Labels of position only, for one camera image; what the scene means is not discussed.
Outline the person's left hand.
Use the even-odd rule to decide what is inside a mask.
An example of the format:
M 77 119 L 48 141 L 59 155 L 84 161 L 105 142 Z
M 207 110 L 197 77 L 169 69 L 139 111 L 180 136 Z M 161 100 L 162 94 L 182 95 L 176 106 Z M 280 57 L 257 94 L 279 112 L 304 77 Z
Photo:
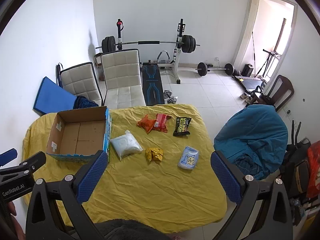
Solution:
M 19 222 L 15 218 L 17 216 L 17 213 L 16 213 L 16 208 L 15 208 L 14 203 L 13 202 L 9 202 L 7 204 L 7 207 L 9 209 L 9 212 L 10 212 L 10 215 L 11 215 L 11 220 L 13 222 L 14 230 L 15 230 L 17 238 L 19 240 L 25 240 L 25 233 L 23 232 L 22 227 L 20 226 Z

